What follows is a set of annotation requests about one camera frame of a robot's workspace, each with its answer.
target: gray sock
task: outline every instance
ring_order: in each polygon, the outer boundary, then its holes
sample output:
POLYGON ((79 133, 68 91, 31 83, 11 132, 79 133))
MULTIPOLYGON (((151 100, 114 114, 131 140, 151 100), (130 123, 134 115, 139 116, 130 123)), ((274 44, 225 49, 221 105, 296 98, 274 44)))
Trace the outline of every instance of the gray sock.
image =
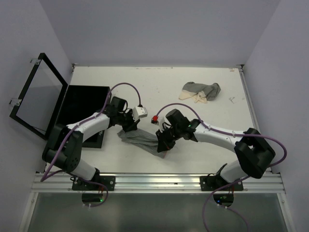
POLYGON ((145 151, 153 154, 154 156, 158 156, 160 158, 164 158, 166 152, 157 152, 158 149, 158 138, 154 134, 150 134, 141 129, 132 130, 129 132, 124 132, 123 130, 117 133, 118 137, 121 138, 122 142, 133 144, 138 146, 145 151))
POLYGON ((203 91, 206 95, 208 101, 214 100, 221 91, 218 83, 213 83, 212 85, 198 84, 194 82, 188 82, 183 86, 183 90, 191 93, 199 93, 203 91))

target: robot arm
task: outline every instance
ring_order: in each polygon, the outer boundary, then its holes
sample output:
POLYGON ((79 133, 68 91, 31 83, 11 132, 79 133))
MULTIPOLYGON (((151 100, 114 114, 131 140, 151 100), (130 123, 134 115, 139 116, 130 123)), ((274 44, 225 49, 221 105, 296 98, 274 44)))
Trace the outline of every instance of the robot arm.
POLYGON ((94 113, 80 122, 66 126, 55 125, 47 141, 42 159, 51 163, 68 132, 76 125, 80 125, 81 122, 94 117, 94 119, 83 123, 70 135, 66 146, 55 161, 55 166, 84 180, 96 182, 99 170, 81 159, 83 142, 99 131, 106 130, 114 125, 122 126, 125 132, 136 130, 140 118, 147 116, 147 110, 140 105, 124 112, 125 103, 126 100, 113 97, 103 114, 94 113))
POLYGON ((164 127, 164 118, 158 121, 155 116, 152 123, 159 124, 160 130, 156 132, 158 138, 158 152, 171 150, 180 138, 194 142, 206 142, 224 147, 233 151, 238 160, 225 164, 217 174, 209 178, 209 186, 218 188, 227 183, 234 182, 244 176, 261 178, 266 168, 275 157, 274 150, 263 138, 236 137, 235 134, 260 134, 256 129, 249 128, 247 131, 233 131, 209 126, 205 128, 198 119, 191 122, 174 109, 166 115, 170 127, 164 127))

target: white wall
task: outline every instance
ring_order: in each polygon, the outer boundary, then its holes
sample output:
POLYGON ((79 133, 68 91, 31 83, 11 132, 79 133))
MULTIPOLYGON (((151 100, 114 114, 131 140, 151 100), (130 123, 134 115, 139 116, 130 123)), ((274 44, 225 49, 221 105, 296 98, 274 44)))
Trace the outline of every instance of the white wall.
POLYGON ((280 0, 40 0, 82 65, 244 64, 280 0))
POLYGON ((70 62, 38 0, 0 1, 0 231, 17 231, 45 142, 9 118, 31 58, 45 52, 70 81, 70 62))
POLYGON ((308 12, 308 0, 281 0, 245 65, 261 131, 288 149, 278 170, 298 232, 309 231, 308 12))

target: crumpled fabric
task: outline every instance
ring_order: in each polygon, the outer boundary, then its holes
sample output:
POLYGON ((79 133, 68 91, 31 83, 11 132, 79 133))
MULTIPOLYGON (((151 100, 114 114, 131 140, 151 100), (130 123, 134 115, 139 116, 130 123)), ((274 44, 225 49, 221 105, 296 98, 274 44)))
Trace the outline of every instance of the crumpled fabric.
POLYGON ((192 98, 195 103, 207 103, 207 101, 216 99, 220 91, 221 88, 218 83, 213 83, 209 86, 205 84, 188 82, 183 86, 179 99, 185 100, 192 98))
POLYGON ((164 158, 166 155, 166 151, 159 153, 157 152, 158 138, 154 134, 151 134, 141 129, 137 129, 128 132, 124 132, 123 130, 121 130, 117 133, 117 135, 119 138, 121 138, 122 142, 138 146, 145 151, 153 154, 154 156, 164 158))

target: white table surface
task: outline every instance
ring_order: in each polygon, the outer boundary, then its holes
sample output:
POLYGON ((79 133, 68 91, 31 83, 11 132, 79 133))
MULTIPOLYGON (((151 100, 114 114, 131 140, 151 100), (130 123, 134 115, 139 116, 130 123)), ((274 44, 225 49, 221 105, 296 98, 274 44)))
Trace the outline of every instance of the white table surface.
MULTIPOLYGON (((133 84, 140 92, 141 102, 147 108, 148 117, 138 124, 140 129, 155 133, 158 126, 150 123, 152 116, 166 104, 181 102, 194 108, 210 125, 244 130, 253 127, 249 107, 238 69, 226 68, 145 68, 145 67, 75 67, 71 85, 114 86, 120 82, 133 84), (181 101, 178 96, 189 81, 211 85, 216 82, 221 92, 207 104, 194 103, 192 99, 181 101)), ((119 86, 114 96, 126 99, 129 107, 138 105, 138 97, 130 86, 119 86)), ((194 114, 182 106, 179 109, 189 120, 194 114)), ((224 148, 179 139, 164 159, 134 145, 125 144, 118 138, 120 126, 105 131, 102 149, 83 148, 82 159, 109 173, 215 173, 225 163, 235 161, 236 155, 224 148)))

